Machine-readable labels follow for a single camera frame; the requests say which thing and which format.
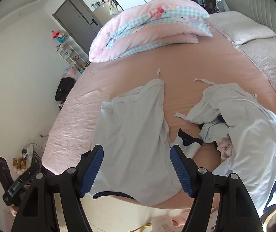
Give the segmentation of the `white shirt navy trim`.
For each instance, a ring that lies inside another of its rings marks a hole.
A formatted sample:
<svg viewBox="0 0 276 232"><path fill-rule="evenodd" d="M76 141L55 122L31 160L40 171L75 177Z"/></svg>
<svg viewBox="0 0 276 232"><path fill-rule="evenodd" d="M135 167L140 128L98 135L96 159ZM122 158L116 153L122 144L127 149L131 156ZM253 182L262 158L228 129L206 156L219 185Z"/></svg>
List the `white shirt navy trim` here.
<svg viewBox="0 0 276 232"><path fill-rule="evenodd" d="M91 197L118 194L154 206L181 190L170 149L178 145L192 158L203 141L182 130L170 141L164 92L156 78L101 104L91 144L103 147L103 161Z"/></svg>

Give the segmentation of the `pile of white clothes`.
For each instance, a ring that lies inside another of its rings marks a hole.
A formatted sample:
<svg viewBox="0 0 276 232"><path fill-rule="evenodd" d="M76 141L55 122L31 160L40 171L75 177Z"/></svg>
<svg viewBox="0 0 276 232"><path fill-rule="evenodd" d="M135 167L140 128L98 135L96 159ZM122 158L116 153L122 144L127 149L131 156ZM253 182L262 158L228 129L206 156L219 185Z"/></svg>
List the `pile of white clothes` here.
<svg viewBox="0 0 276 232"><path fill-rule="evenodd" d="M231 155L213 173L238 174L259 216L276 204L276 114L238 84L211 83L187 115L175 115L203 124L201 139L205 143L230 139Z"/></svg>

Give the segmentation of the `pink bed sheet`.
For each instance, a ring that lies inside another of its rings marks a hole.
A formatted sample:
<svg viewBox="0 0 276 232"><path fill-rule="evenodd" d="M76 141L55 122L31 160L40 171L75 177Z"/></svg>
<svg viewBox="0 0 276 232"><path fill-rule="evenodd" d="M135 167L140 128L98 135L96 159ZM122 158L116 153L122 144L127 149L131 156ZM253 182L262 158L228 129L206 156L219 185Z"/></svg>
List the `pink bed sheet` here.
<svg viewBox="0 0 276 232"><path fill-rule="evenodd" d="M95 147L91 143L101 104L156 78L164 82L164 118L170 141L175 140L179 131L201 139L203 124L187 122L175 114L187 115L211 83L238 84L276 114L276 91L266 76L226 37L215 29L211 33L212 37L200 37L197 44L170 44L91 64L70 91L53 125L43 165L54 174L76 167L81 155ZM192 159L213 174L214 169L231 155L231 149L229 138L212 143L203 141ZM192 202L181 187L175 196L151 207L181 209Z"/></svg>

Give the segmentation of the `black bag on floor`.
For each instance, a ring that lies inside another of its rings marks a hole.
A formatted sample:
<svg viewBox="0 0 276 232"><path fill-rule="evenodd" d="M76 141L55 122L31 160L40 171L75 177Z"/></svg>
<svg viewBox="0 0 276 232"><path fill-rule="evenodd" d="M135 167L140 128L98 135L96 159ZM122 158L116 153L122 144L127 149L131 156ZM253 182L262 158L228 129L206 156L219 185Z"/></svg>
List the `black bag on floor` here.
<svg viewBox="0 0 276 232"><path fill-rule="evenodd" d="M55 100L57 102L64 102L74 87L76 80L74 78L61 78L58 88L55 93Z"/></svg>

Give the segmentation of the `red plush toy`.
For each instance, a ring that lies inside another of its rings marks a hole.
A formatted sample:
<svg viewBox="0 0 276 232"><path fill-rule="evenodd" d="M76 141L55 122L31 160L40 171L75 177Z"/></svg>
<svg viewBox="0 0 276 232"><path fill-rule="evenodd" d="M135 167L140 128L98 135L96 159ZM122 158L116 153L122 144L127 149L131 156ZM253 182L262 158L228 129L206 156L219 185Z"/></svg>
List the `red plush toy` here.
<svg viewBox="0 0 276 232"><path fill-rule="evenodd" d="M52 30L52 38L57 40L59 43L63 43L67 36L63 32Z"/></svg>

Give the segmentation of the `pink checked folded quilt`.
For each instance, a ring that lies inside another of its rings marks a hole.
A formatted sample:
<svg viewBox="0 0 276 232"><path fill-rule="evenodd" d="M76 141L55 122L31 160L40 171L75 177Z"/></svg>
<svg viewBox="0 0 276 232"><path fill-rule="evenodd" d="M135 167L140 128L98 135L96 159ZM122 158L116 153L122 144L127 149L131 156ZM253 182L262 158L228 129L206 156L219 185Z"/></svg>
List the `pink checked folded quilt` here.
<svg viewBox="0 0 276 232"><path fill-rule="evenodd" d="M152 0L110 19L93 40L90 62L108 62L170 44L197 44L212 37L209 13L190 0Z"/></svg>

